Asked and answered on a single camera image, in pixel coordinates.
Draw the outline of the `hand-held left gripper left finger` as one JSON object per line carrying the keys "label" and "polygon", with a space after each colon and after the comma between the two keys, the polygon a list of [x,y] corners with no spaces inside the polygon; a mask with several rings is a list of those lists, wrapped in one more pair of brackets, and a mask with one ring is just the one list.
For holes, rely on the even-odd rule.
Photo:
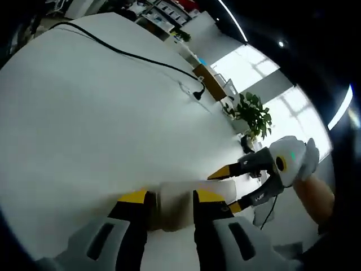
{"label": "hand-held left gripper left finger", "polygon": [[124,194],[107,217],[79,229],[62,253],[37,260],[36,266],[38,270],[140,270],[147,228],[148,191]]}

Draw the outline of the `person's right hand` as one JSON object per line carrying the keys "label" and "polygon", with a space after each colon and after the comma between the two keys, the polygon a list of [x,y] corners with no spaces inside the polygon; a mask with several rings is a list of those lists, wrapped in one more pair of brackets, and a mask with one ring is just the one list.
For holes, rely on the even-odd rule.
{"label": "person's right hand", "polygon": [[313,138],[310,138],[306,144],[306,151],[304,157],[301,160],[301,166],[293,181],[295,184],[297,181],[306,181],[317,169],[319,164],[319,149],[316,147]]}

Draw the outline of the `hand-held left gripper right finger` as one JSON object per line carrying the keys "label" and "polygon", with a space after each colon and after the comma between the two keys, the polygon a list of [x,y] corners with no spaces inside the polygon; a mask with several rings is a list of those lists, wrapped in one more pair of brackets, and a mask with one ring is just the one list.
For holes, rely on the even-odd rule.
{"label": "hand-held left gripper right finger", "polygon": [[235,217],[221,195],[193,191],[193,222],[200,270],[302,270],[246,218]]}

